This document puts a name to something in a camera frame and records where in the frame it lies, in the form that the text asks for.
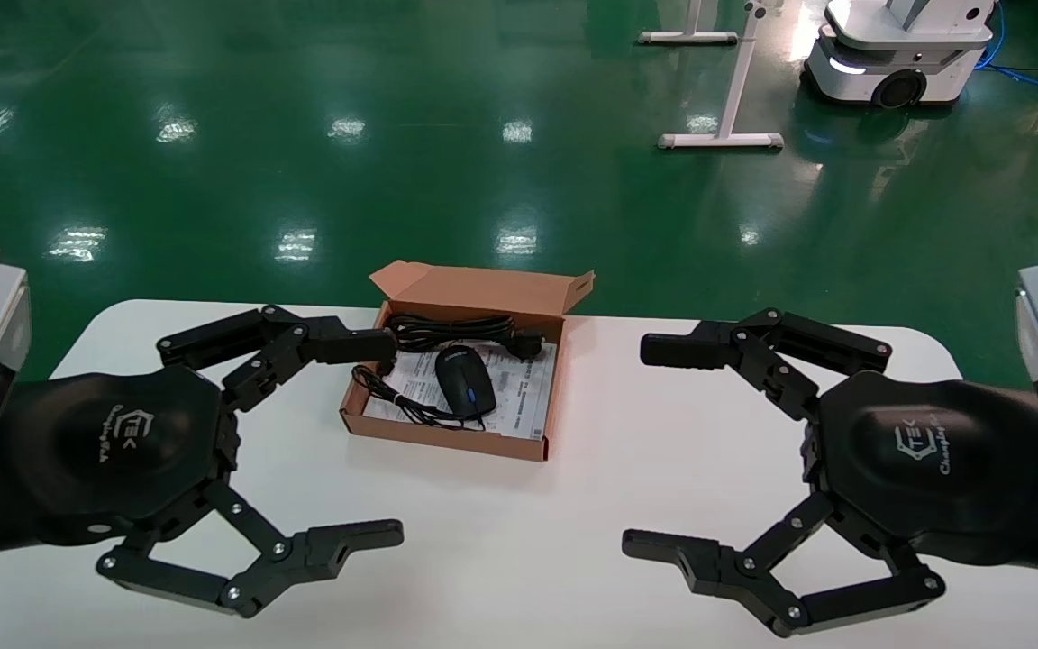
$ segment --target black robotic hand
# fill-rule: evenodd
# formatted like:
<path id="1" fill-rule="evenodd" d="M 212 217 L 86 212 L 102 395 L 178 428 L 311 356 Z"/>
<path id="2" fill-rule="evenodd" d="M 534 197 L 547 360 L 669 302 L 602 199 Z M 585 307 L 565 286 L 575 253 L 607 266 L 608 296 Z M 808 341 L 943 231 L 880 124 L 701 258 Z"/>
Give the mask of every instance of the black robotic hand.
<path id="1" fill-rule="evenodd" d="M 848 375 L 819 386 L 780 354 Z M 792 420 L 811 494 L 744 550 L 704 538 L 628 530 L 629 557 L 677 564 L 691 592 L 734 599 L 775 636 L 914 612 L 945 592 L 919 561 L 1038 568 L 1038 399 L 966 381 L 883 377 L 892 350 L 844 329 L 765 309 L 704 321 L 686 336 L 650 333 L 648 366 L 732 367 Z M 827 524 L 891 576 L 796 596 L 771 570 Z"/>
<path id="2" fill-rule="evenodd" d="M 351 551 L 403 543 L 393 520 L 285 537 L 229 486 L 236 411 L 258 406 L 309 362 L 394 358 L 390 332 L 272 304 L 164 337 L 158 350 L 164 369 L 154 374 L 13 386 L 0 416 L 0 550 L 126 537 L 99 560 L 103 576 L 248 618 L 296 584 L 334 578 Z M 198 374 L 252 352 L 222 389 Z M 148 558 L 211 510 L 260 551 L 247 570 L 227 579 Z"/>

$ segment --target black cable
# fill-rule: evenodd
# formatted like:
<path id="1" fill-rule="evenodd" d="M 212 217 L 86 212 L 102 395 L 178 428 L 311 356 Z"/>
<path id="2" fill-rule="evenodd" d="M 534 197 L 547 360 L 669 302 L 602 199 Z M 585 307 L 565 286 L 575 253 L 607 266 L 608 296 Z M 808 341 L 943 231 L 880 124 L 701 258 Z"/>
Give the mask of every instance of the black cable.
<path id="1" fill-rule="evenodd" d="M 516 329 L 511 316 L 445 321 L 395 313 L 383 325 L 394 333 L 400 350 L 407 352 L 430 351 L 453 341 L 489 341 L 506 346 L 516 358 L 530 360 L 543 349 L 543 334 Z"/>
<path id="2" fill-rule="evenodd" d="M 400 410 L 403 410 L 403 413 L 415 424 L 421 424 L 425 427 L 447 428 L 448 431 L 459 431 L 466 428 L 467 422 L 479 422 L 479 427 L 483 431 L 487 430 L 486 425 L 483 425 L 482 414 L 460 416 L 454 412 L 440 410 L 436 406 L 428 406 L 413 399 L 405 398 L 400 390 L 389 386 L 378 374 L 375 374 L 375 371 L 371 367 L 355 366 L 351 370 L 351 378 L 360 386 L 365 387 L 374 399 L 390 402 L 399 406 Z"/>
<path id="3" fill-rule="evenodd" d="M 1010 65 L 996 65 L 996 64 L 992 64 L 992 63 L 987 63 L 984 66 L 985 66 L 986 70 L 994 70 L 996 72 L 1000 72 L 1000 71 L 1038 72 L 1038 69 L 1014 69 L 1013 66 L 1010 66 Z"/>

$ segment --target paper document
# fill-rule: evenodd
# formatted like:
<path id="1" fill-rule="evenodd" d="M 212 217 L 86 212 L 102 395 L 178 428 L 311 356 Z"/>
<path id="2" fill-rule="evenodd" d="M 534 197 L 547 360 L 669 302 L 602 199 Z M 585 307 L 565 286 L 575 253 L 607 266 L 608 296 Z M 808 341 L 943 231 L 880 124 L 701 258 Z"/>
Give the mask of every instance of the paper document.
<path id="1" fill-rule="evenodd" d="M 458 345 L 469 346 L 479 352 L 487 366 L 491 385 L 495 387 L 495 410 L 483 416 L 487 430 L 509 438 L 542 439 L 547 407 L 551 402 L 556 345 L 543 344 L 543 350 L 532 360 L 511 356 L 502 345 L 485 342 L 459 342 Z M 400 352 L 394 359 L 394 370 L 383 380 L 408 399 L 448 410 L 440 382 L 435 377 L 435 358 L 440 351 L 443 349 L 424 353 Z M 399 406 L 378 399 L 367 400 L 363 415 L 395 422 L 410 421 Z M 479 423 L 469 422 L 467 427 L 474 430 Z"/>

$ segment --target white metal stand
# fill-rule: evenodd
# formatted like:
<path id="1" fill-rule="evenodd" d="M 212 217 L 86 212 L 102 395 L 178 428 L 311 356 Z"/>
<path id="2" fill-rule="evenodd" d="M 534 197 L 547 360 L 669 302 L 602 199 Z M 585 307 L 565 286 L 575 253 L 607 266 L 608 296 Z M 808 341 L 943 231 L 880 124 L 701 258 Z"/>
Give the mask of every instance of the white metal stand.
<path id="1" fill-rule="evenodd" d="M 783 136 L 778 133 L 732 133 L 734 118 L 739 112 L 739 99 L 742 98 L 742 85 L 747 79 L 750 57 L 755 54 L 755 28 L 767 9 L 757 3 L 747 3 L 747 22 L 742 28 L 742 38 L 739 40 L 739 57 L 732 71 L 732 86 L 728 88 L 728 100 L 723 106 L 723 116 L 720 127 L 713 135 L 689 133 L 667 133 L 659 136 L 660 148 L 679 146 L 770 146 L 783 148 Z"/>
<path id="2" fill-rule="evenodd" d="M 644 31 L 638 42 L 646 45 L 736 45 L 738 34 L 733 31 L 695 31 L 700 22 L 703 0 L 687 0 L 687 24 L 683 31 Z"/>

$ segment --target cardboard box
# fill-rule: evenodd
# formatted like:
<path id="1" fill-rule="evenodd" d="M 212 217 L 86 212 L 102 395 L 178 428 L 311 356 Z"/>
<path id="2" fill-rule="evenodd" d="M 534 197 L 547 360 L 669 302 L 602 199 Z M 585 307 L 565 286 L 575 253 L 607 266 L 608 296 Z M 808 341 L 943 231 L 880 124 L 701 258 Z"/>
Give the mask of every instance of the cardboard box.
<path id="1" fill-rule="evenodd" d="M 539 329 L 545 340 L 558 345 L 555 373 L 542 440 L 507 438 L 490 431 L 448 431 L 419 424 L 364 416 L 370 394 L 352 382 L 338 411 L 347 430 L 355 435 L 388 440 L 408 440 L 430 447 L 458 448 L 519 460 L 547 461 L 558 435 L 555 415 L 564 389 L 564 314 L 588 297 L 594 272 L 580 276 L 543 275 L 518 270 L 453 268 L 425 263 L 395 262 L 372 274 L 386 301 L 379 309 L 376 327 L 392 313 L 412 313 L 436 320 L 469 320 L 506 314 L 520 329 Z"/>

